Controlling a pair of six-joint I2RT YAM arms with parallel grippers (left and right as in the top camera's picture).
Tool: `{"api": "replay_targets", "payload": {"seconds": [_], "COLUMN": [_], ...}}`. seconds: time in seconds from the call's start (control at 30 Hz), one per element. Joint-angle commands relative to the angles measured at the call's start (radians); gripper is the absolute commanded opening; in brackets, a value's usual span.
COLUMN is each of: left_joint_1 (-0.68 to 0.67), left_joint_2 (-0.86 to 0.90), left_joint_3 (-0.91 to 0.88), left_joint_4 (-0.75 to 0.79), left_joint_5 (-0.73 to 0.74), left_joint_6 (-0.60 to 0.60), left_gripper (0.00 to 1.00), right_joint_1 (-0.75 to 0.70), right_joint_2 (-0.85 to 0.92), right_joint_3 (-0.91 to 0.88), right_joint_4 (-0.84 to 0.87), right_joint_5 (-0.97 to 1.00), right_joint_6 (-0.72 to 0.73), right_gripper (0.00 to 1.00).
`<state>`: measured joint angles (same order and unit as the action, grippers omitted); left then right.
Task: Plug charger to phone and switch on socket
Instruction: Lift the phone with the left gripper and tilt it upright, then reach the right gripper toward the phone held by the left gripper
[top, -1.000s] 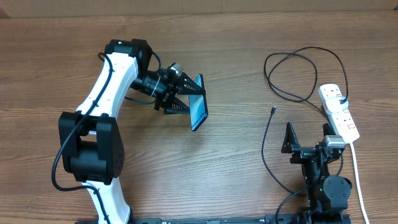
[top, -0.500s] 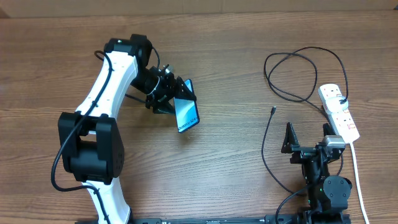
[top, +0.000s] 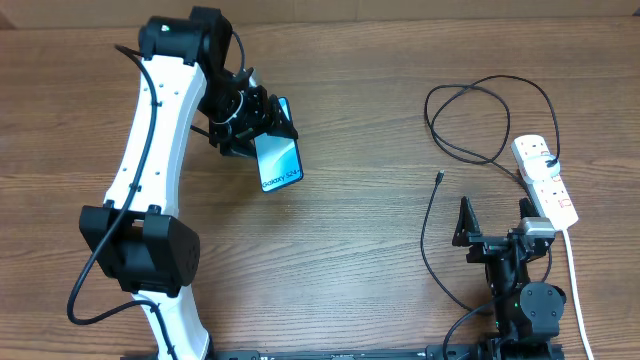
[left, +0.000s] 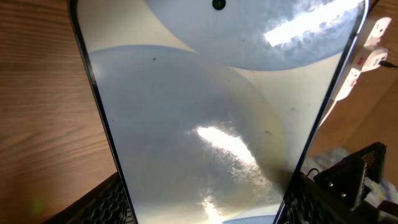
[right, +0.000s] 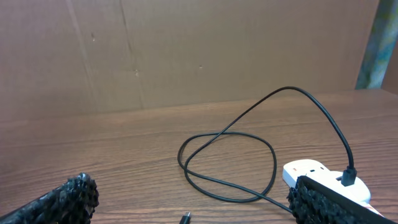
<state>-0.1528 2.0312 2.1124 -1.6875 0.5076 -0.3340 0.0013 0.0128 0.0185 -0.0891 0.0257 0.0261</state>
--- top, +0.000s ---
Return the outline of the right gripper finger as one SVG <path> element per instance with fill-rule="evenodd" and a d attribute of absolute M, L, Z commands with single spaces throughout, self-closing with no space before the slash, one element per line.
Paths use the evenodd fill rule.
<path fill-rule="evenodd" d="M 528 197 L 521 198 L 519 200 L 520 218 L 538 217 L 539 213 Z"/>
<path fill-rule="evenodd" d="M 458 222 L 452 238 L 452 245 L 469 247 L 482 236 L 482 231 L 473 210 L 471 201 L 463 196 L 460 202 Z"/>

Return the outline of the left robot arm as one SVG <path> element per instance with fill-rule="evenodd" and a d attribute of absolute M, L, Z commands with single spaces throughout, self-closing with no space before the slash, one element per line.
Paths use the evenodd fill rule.
<path fill-rule="evenodd" d="M 140 72 L 131 131 L 120 167 L 99 206 L 85 206 L 79 229 L 99 267 L 131 295 L 150 324 L 159 359 L 211 359 L 192 284 L 198 234 L 179 218 L 179 184 L 194 117 L 224 156 L 252 158 L 260 188 L 300 181 L 303 168 L 289 101 L 269 93 L 254 71 L 225 66 L 238 40 L 217 8 L 196 6 L 185 19 L 154 16 L 126 49 Z"/>

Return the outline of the Galaxy smartphone with teal screen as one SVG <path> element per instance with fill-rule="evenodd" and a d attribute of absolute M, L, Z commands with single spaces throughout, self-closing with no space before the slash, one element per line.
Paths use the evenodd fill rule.
<path fill-rule="evenodd" d="M 296 140 L 264 133 L 257 136 L 254 143 L 263 192 L 273 192 L 303 179 Z"/>

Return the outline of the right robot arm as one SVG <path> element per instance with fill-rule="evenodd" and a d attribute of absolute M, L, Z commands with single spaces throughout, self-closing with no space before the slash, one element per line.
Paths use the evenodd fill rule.
<path fill-rule="evenodd" d="M 551 221 L 533 214 L 526 198 L 520 200 L 521 220 L 505 236 L 482 234 L 469 198 L 461 199 L 459 219 L 452 244 L 469 249 L 466 261 L 485 266 L 492 299 L 454 325 L 487 308 L 493 310 L 497 332 L 473 345 L 448 348 L 449 331 L 442 345 L 445 359 L 547 359 L 565 357 L 552 339 L 560 332 L 567 296 L 558 286 L 533 281 L 527 264 L 550 253 L 556 231 Z"/>

